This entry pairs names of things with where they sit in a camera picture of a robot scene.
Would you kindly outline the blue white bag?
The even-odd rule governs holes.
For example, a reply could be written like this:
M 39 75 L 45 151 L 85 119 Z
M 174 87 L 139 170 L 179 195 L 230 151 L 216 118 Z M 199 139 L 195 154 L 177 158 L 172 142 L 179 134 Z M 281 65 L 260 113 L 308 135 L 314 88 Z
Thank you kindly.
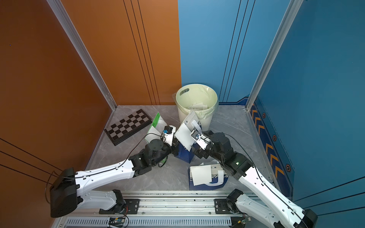
M 190 163 L 194 157 L 192 147 L 202 134 L 202 127 L 195 111 L 191 111 L 175 133 L 178 140 L 179 152 L 177 158 Z
M 188 170 L 190 191 L 217 190 L 227 183 L 229 175 L 220 164 L 192 166 Z

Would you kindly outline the white receipt paper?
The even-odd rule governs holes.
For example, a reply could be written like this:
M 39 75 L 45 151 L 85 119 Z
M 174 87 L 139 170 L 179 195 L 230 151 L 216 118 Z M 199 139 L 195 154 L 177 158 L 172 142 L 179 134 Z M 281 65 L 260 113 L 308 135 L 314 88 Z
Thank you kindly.
M 175 133 L 176 139 L 188 152 L 195 143 L 195 140 L 191 137 L 193 130 L 197 130 L 200 133 L 202 132 L 201 123 L 195 111 L 191 111 L 185 117 Z

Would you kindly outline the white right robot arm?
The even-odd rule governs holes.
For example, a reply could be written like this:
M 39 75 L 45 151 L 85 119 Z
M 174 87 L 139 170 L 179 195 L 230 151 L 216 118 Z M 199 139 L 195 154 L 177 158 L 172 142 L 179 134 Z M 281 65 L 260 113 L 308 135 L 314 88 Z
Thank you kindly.
M 248 155 L 234 151 L 224 133 L 193 131 L 193 152 L 199 158 L 212 157 L 223 170 L 249 188 L 260 200 L 250 199 L 235 189 L 227 197 L 232 213 L 246 213 L 269 228 L 313 228 L 318 216 L 310 209 L 303 209 L 275 188 L 256 168 Z

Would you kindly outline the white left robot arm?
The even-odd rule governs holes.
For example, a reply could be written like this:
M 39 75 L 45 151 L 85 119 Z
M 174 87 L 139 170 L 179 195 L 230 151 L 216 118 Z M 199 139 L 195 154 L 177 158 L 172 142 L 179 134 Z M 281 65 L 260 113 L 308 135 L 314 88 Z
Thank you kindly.
M 153 139 L 138 154 L 116 164 L 79 172 L 65 169 L 49 188 L 50 216 L 63 217 L 80 208 L 99 208 L 104 214 L 122 212 L 124 200 L 119 190 L 102 193 L 96 188 L 150 172 L 168 155 L 177 155 L 179 144 L 177 139 L 171 143 Z

